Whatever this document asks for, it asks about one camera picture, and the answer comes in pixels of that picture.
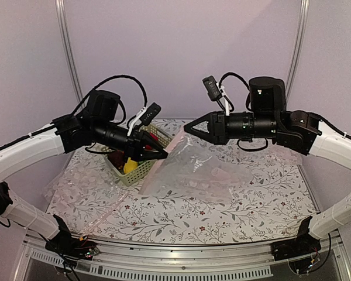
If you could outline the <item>clear zip top bag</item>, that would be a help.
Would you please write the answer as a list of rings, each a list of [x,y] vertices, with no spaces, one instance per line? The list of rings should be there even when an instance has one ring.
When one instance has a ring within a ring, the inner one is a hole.
[[[233,192],[252,178],[246,168],[221,161],[183,129],[166,152],[167,158],[156,161],[145,177],[139,190],[141,196],[182,196],[209,204],[227,204],[232,201]]]

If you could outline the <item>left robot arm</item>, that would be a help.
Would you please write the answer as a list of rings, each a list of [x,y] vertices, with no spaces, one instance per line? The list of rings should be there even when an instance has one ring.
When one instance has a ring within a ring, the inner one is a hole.
[[[63,254],[72,253],[75,241],[63,219],[19,197],[6,180],[28,167],[93,143],[123,152],[125,160],[165,159],[168,153],[148,132],[135,124],[125,129],[114,122],[120,102],[117,94],[92,90],[80,113],[56,118],[38,131],[1,146],[0,218],[37,232]]]

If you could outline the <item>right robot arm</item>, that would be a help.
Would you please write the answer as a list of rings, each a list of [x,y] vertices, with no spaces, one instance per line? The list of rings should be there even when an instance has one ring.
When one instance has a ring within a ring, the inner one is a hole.
[[[249,112],[230,113],[230,99],[223,89],[222,80],[234,76],[244,83],[249,90],[246,108]],[[330,160],[351,170],[351,136],[332,125],[324,117],[302,110],[287,111],[285,84],[279,78],[261,76],[251,78],[249,82],[235,73],[226,73],[218,83],[213,76],[202,80],[209,99],[217,102],[221,111],[210,112],[186,125],[184,131],[214,145],[226,145],[229,140],[252,142],[253,139],[265,139],[272,144],[289,148],[302,155],[313,155]],[[207,122],[207,131],[194,128]],[[303,255],[312,248],[314,240],[320,240],[326,234],[351,222],[351,192],[317,215],[301,221],[297,237],[291,242],[295,255]]]

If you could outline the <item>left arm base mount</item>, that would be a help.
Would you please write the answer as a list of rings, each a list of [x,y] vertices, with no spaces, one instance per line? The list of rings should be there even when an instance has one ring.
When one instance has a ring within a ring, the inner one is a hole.
[[[59,232],[52,239],[47,239],[45,248],[63,256],[73,259],[88,259],[99,254],[99,249],[94,241],[89,241],[87,238],[80,240],[73,238],[66,223],[57,215],[53,215],[58,223]]]

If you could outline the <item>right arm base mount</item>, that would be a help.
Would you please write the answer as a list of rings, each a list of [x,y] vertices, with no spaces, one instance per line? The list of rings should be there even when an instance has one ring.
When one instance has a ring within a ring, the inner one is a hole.
[[[326,262],[323,261],[320,263],[318,268],[315,266],[321,261],[321,255],[319,253],[321,250],[321,243],[319,238],[314,238],[309,233],[311,219],[312,216],[301,221],[294,238],[270,244],[271,254],[275,261],[309,255],[306,261],[294,261],[288,264],[290,270],[296,275],[307,275],[311,272],[315,272]]]

